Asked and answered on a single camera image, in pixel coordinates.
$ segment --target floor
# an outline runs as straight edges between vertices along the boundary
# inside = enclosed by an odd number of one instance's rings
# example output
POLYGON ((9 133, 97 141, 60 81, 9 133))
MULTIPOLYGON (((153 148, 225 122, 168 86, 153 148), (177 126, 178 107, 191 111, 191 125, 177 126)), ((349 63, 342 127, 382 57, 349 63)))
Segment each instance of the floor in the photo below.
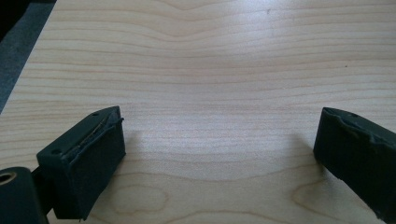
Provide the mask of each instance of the floor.
POLYGON ((0 114, 20 76, 54 3, 32 2, 0 42, 0 114))

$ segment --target wooden surface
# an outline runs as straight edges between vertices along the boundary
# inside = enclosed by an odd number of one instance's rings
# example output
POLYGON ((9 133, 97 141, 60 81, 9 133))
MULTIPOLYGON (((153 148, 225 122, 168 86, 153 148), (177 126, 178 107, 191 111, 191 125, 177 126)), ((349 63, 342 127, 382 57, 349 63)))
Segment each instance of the wooden surface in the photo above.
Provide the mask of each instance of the wooden surface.
POLYGON ((396 131, 395 66, 390 0, 58 0, 0 168, 120 105, 127 156, 85 223, 381 223, 312 147, 323 106, 396 131))

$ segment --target dark floor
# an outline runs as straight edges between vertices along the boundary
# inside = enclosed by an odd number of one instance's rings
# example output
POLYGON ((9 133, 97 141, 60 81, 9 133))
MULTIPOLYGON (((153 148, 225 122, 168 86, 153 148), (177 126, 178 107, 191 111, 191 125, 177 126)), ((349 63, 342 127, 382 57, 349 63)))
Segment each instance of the dark floor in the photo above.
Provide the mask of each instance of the dark floor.
POLYGON ((53 6, 54 3, 30 3, 0 42, 0 114, 53 6))

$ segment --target wooden table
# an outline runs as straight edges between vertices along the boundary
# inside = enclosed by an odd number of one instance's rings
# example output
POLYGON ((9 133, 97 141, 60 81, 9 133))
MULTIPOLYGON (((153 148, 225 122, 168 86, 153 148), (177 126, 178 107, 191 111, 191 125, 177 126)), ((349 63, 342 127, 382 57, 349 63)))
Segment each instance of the wooden table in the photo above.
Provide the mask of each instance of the wooden table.
POLYGON ((127 156, 85 223, 381 223, 312 147, 323 106, 396 131, 395 66, 389 0, 58 0, 0 168, 120 105, 127 156))

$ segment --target light wood tabletop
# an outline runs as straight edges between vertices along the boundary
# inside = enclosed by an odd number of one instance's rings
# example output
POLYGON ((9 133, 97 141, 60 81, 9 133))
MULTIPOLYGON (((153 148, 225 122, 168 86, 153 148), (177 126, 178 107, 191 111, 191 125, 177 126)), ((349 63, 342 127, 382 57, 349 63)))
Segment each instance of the light wood tabletop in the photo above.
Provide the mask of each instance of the light wood tabletop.
POLYGON ((84 223, 382 223, 312 149, 323 106, 395 132, 395 67, 390 0, 58 0, 0 168, 119 105, 127 155, 84 223))

